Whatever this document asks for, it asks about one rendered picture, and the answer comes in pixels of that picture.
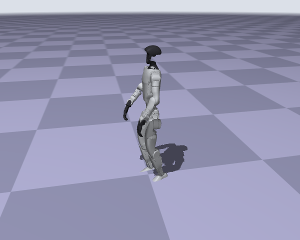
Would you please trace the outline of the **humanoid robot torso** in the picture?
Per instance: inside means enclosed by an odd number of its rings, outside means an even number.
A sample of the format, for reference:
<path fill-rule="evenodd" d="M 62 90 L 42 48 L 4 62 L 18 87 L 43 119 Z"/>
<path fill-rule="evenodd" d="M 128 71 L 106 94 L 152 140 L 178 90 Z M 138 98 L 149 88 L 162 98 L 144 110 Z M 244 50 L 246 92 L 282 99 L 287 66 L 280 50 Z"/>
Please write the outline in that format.
<path fill-rule="evenodd" d="M 143 94 L 143 100 L 145 101 L 145 104 L 146 104 L 146 108 L 148 106 L 150 98 L 153 97 L 153 94 L 152 94 L 152 84 L 150 82 L 151 73 L 156 72 L 156 73 L 158 73 L 160 75 L 159 90 L 160 90 L 160 86 L 161 86 L 161 77 L 162 77 L 160 69 L 158 70 L 158 69 L 156 69 L 153 66 L 150 67 L 152 69 L 148 69 L 148 67 L 149 66 L 147 66 L 144 69 L 143 74 L 142 74 L 142 94 Z M 145 110 L 146 110 L 146 108 L 145 108 Z M 154 105 L 154 108 L 155 108 L 155 110 L 152 112 L 152 114 L 150 115 L 149 119 L 152 118 L 152 115 L 157 116 L 157 118 L 159 119 L 159 110 L 157 109 L 157 107 L 155 105 Z"/>

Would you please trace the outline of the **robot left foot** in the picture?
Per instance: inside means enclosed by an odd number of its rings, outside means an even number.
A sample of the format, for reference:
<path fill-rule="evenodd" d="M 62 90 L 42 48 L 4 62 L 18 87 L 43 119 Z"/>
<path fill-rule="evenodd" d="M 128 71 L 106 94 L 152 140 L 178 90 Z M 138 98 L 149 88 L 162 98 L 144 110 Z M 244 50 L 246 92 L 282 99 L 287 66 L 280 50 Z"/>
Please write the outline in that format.
<path fill-rule="evenodd" d="M 160 180 L 162 180 L 162 179 L 164 179 L 168 176 L 166 172 L 163 172 L 163 174 L 164 174 L 163 176 L 162 176 L 162 174 L 160 174 L 161 176 L 157 175 L 155 178 L 152 179 L 152 181 L 157 182 L 157 181 L 160 181 Z"/>

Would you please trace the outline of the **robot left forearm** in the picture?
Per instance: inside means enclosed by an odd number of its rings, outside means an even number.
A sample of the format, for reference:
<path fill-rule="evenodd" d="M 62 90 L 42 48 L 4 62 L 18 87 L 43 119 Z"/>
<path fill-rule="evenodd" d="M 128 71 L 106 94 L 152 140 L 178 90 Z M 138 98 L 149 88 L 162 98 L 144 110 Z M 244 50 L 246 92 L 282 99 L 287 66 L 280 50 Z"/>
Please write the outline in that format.
<path fill-rule="evenodd" d="M 156 102 L 155 98 L 151 97 L 149 99 L 146 110 L 144 111 L 142 116 L 139 118 L 140 123 L 142 122 L 142 120 L 145 120 L 147 122 L 147 120 L 150 118 L 152 112 L 155 110 L 155 108 L 154 108 L 155 102 Z"/>

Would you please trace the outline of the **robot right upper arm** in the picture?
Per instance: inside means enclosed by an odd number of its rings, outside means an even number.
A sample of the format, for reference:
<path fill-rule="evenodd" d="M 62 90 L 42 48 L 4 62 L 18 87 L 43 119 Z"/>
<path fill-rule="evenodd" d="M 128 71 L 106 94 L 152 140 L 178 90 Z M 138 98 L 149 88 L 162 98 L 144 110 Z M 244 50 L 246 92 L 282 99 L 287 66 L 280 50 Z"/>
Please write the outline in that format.
<path fill-rule="evenodd" d="M 146 67 L 147 67 L 147 66 L 145 66 L 144 69 L 145 69 Z M 143 69 L 143 70 L 144 70 L 144 69 Z M 140 84 L 138 85 L 138 89 L 141 90 L 141 91 L 143 91 L 143 83 L 140 83 Z"/>

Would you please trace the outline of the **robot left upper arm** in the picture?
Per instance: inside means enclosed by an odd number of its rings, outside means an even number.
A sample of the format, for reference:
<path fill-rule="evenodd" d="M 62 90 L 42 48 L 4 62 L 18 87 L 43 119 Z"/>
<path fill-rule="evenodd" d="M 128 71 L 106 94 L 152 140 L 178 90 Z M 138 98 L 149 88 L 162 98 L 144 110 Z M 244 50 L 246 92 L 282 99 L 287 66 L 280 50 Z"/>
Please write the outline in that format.
<path fill-rule="evenodd" d="M 155 99 L 155 106 L 157 106 L 160 103 L 160 82 L 161 82 L 161 76 L 158 74 L 158 72 L 152 72 L 150 75 L 150 82 L 151 82 L 151 92 Z"/>

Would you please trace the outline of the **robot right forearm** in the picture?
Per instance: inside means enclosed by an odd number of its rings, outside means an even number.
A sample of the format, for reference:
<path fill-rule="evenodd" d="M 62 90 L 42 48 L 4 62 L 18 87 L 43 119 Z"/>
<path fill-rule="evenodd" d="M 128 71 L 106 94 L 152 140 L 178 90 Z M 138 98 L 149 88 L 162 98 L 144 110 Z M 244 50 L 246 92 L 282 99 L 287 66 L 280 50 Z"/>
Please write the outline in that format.
<path fill-rule="evenodd" d="M 130 105 L 133 105 L 133 103 L 137 100 L 137 98 L 141 95 L 141 91 L 138 89 L 138 86 L 135 90 L 135 92 L 131 95 L 130 99 L 127 100 L 127 102 L 129 100 L 131 100 L 131 104 Z"/>

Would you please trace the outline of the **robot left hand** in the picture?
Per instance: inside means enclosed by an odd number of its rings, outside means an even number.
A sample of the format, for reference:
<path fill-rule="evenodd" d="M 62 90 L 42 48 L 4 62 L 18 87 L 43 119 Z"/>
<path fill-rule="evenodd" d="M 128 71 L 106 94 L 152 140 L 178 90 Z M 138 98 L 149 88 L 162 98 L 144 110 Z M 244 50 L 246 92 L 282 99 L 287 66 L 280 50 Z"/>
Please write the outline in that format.
<path fill-rule="evenodd" d="M 138 121 L 138 125 L 137 125 L 137 133 L 140 137 L 143 137 L 141 134 L 141 130 L 142 130 L 142 126 L 145 125 L 146 120 L 142 120 L 140 123 L 140 120 Z"/>

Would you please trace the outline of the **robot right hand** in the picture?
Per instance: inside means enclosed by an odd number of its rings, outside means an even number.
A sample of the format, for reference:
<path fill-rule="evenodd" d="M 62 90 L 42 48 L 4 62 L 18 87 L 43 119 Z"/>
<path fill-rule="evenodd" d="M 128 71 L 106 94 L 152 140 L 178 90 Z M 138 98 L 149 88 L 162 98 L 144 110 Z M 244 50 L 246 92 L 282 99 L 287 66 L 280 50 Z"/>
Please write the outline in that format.
<path fill-rule="evenodd" d="M 127 115 L 128 110 L 129 110 L 129 107 L 131 107 L 131 103 L 132 103 L 132 101 L 131 101 L 131 100 L 128 100 L 127 104 L 125 104 L 126 107 L 125 107 L 125 109 L 124 109 L 123 118 L 124 118 L 124 120 L 126 120 L 126 121 L 128 120 L 127 117 L 126 117 L 126 115 Z"/>

